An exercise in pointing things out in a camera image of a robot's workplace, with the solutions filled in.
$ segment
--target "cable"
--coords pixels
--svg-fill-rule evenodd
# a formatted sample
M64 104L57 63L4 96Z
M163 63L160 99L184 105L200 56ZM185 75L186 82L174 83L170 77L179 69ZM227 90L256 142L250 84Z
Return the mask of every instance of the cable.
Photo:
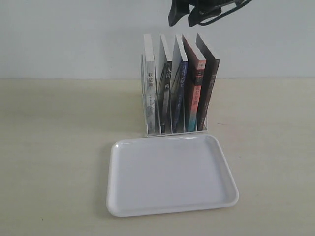
M219 15L219 16L217 16L216 18L214 18L212 20L209 20L207 22L199 22L198 24L201 25L201 26L207 26L207 25L209 25L209 24L211 24L211 23L213 23L213 22L215 22L215 21L217 21L217 20L219 20L219 19L221 19L221 18L223 18L223 17L225 17L225 16L227 16L227 15L229 15L229 14L231 14L231 13L237 11L237 10L239 10L239 9L241 9L242 7L246 6L251 1L252 0L245 0L242 4L240 4L240 5L236 6L235 8L233 8L233 9L231 9L231 10L229 10L229 11L227 11L227 12L225 12L225 13Z

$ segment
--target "red book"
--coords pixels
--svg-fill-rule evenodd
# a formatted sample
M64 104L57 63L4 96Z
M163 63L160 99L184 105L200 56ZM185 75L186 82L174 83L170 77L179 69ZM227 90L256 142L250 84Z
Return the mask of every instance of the red book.
M188 72L185 83L186 128L195 131L198 103L201 92L206 59L196 44L187 36L182 36L188 57Z

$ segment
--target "book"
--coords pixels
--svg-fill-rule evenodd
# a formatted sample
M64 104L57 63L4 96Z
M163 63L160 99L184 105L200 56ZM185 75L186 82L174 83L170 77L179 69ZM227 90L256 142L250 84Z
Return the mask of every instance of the book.
M152 38L150 34L144 35L144 94L146 99L146 116L148 133L155 132L155 59Z
M183 35L184 49L188 57L188 71L185 83L185 116L188 132L195 131L198 103L206 59L188 36Z
M177 34L175 36L171 74L171 107L173 132L176 132L178 128L187 68L188 58L185 53L181 36Z
M207 60L204 70L204 76L197 111L197 127L198 130L202 130L207 115L212 90L217 77L220 58L218 54L210 46L210 44L200 34L197 35L196 45Z
M165 133L166 123L168 122L168 109L170 100L170 80L172 73L172 57L169 52L165 35L160 35L159 47L159 81L158 81L158 95L159 95L159 109L160 109L160 123L161 132Z

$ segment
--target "tray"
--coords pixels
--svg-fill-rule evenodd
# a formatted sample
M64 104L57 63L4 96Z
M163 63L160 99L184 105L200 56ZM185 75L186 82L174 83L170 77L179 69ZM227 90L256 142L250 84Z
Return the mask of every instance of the tray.
M112 147L107 208L117 217L230 207L239 193L218 140L185 134Z

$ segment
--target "table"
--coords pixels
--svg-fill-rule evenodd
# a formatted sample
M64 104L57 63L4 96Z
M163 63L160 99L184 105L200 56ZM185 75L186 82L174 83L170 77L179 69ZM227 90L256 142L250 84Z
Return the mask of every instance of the table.
M314 235L315 79L217 79L229 208L115 218L110 148L145 134L140 80L0 80L0 235Z

